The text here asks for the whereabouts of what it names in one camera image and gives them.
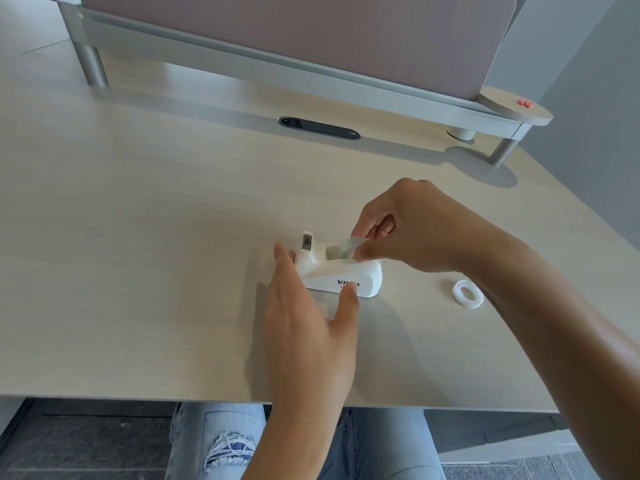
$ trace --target white tape dispenser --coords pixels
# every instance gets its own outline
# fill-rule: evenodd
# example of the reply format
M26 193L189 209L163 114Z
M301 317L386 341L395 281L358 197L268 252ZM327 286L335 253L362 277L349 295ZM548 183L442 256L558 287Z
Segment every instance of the white tape dispenser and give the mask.
M343 242L317 242L305 231L295 247L296 270L307 288L340 293L345 284L355 282L358 296L371 298L382 284L380 259L357 262L354 250L366 239L350 237Z

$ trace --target light blue jeans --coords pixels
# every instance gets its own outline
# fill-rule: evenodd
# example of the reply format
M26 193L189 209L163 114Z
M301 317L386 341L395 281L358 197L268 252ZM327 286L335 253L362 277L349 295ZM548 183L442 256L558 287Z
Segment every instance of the light blue jeans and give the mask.
M260 404L183 403L166 480L239 480L266 424ZM445 480L418 408L345 408L319 478Z

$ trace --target desk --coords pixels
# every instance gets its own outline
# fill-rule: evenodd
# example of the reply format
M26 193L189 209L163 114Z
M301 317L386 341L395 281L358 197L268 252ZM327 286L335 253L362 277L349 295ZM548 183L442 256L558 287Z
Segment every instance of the desk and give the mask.
M522 149L492 171L469 154L491 137L108 54L112 86L92 89L55 4L29 2L58 25L0 0L0 395L268 401L272 243L340 240L405 176L526 240L640 339L640 253ZM459 274L383 273L349 404L556 410L494 309L453 300Z

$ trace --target floor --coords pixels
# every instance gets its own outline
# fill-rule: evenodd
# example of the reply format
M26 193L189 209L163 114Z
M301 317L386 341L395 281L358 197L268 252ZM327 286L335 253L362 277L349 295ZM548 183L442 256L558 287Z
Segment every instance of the floor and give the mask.
M142 401L32 401L0 437L0 479L162 480L173 407ZM447 480L598 480L582 453L444 469Z

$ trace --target left hand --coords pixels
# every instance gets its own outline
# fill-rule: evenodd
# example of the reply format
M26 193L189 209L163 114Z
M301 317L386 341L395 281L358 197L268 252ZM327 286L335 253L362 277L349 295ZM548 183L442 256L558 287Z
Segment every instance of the left hand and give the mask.
M329 321L302 284L293 251L277 242L273 256L276 269L263 327L273 411L337 420L355 375L356 284L342 289L335 318Z

